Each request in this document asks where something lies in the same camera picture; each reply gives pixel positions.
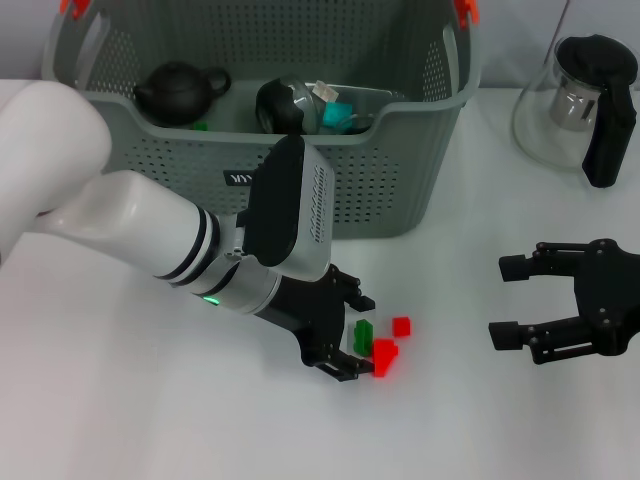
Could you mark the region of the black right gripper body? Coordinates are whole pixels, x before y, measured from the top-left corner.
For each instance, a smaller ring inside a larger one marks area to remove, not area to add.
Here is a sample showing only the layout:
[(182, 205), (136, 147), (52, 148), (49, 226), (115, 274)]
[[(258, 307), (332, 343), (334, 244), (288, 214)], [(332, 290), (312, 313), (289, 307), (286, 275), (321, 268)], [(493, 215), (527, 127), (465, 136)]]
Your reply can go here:
[(639, 333), (639, 256), (612, 239), (590, 242), (579, 261), (574, 292), (595, 352), (625, 353)]

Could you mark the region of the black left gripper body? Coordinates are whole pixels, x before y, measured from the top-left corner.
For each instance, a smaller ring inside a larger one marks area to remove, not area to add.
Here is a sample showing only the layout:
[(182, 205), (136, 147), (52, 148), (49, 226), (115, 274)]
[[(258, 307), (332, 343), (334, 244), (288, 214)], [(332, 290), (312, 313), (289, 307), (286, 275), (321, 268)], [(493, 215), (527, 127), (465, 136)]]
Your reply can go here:
[(330, 265), (315, 282), (282, 278), (257, 316), (294, 335), (305, 366), (359, 368), (359, 359), (340, 350), (347, 305), (361, 309), (360, 280)]

